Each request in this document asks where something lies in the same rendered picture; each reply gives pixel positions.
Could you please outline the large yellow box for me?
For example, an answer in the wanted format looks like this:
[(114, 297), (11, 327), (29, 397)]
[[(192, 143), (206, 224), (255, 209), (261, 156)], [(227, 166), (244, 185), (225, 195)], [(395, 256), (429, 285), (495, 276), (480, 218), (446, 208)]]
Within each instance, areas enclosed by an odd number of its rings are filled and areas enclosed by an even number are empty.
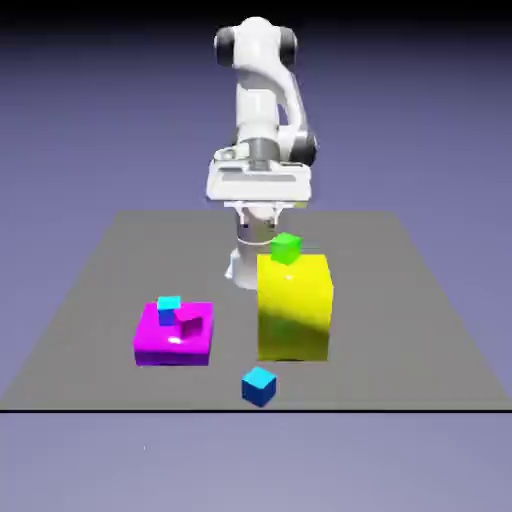
[(328, 359), (334, 286), (323, 254), (286, 265), (257, 260), (257, 353), (260, 361)]

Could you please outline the large magenta box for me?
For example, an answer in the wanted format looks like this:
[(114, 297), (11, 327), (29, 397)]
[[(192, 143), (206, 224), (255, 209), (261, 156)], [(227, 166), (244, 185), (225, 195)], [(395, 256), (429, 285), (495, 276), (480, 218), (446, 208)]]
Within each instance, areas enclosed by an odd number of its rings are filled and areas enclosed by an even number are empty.
[(145, 305), (137, 325), (133, 350), (138, 366), (207, 366), (209, 364), (214, 325), (212, 302), (183, 302), (181, 308), (201, 313), (203, 326), (199, 335), (181, 339), (176, 322), (160, 326), (157, 299)]

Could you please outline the small cyan cube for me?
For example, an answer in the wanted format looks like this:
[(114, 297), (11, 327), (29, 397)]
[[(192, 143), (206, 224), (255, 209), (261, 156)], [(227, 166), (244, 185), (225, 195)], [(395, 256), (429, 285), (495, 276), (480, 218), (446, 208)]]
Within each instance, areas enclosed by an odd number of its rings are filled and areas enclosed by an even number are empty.
[(257, 407), (264, 407), (276, 394), (277, 376), (261, 368), (252, 368), (241, 380), (242, 398)]
[(160, 326), (172, 326), (176, 322), (175, 311), (181, 307), (180, 296), (159, 296), (157, 314)]

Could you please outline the small magenta cube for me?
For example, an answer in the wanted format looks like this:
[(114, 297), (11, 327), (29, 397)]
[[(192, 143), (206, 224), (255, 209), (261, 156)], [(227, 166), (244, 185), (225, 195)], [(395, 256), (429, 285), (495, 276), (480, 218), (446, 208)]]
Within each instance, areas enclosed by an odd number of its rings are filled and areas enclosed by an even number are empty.
[(186, 339), (199, 335), (203, 326), (203, 319), (196, 309), (177, 309), (174, 313), (176, 324), (179, 327), (179, 337)]

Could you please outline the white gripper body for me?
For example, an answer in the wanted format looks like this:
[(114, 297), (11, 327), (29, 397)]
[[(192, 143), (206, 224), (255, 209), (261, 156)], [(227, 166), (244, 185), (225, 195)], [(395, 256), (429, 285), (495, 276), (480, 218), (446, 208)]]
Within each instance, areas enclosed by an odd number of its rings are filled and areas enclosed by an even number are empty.
[(269, 170), (251, 170), (248, 160), (212, 161), (206, 196), (223, 202), (304, 203), (312, 195), (306, 165), (269, 162)]

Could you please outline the small green cube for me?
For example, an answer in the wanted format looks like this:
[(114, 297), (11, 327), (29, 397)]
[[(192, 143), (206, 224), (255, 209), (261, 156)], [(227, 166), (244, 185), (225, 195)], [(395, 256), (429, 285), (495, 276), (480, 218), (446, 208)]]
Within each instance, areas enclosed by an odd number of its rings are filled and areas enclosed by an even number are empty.
[(301, 246), (302, 238), (300, 236), (281, 232), (271, 241), (271, 260), (281, 264), (290, 265), (299, 258)]

